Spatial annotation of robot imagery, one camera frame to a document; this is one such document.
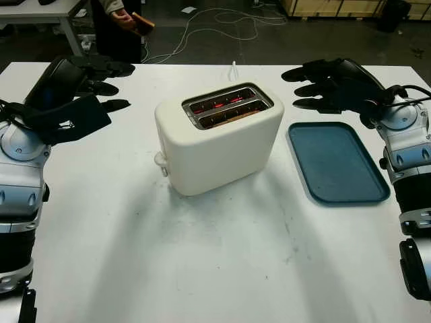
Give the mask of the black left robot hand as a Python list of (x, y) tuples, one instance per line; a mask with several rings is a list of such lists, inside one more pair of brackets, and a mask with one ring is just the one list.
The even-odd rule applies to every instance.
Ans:
[(57, 57), (26, 96), (24, 104), (39, 111), (58, 108), (76, 97), (114, 96), (119, 89), (106, 79), (128, 77), (135, 66), (103, 55)]

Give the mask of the person's right hand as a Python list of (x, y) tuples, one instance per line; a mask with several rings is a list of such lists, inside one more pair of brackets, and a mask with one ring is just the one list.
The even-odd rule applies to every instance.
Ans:
[(110, 18), (123, 30), (133, 31), (135, 29), (135, 21), (124, 8), (111, 12)]

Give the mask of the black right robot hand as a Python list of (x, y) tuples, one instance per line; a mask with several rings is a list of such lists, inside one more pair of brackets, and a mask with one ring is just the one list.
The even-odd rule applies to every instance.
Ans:
[(385, 88), (362, 66), (351, 59), (317, 60), (282, 73), (287, 82), (309, 81), (294, 91), (293, 105), (321, 114), (345, 110), (379, 119), (385, 104)]

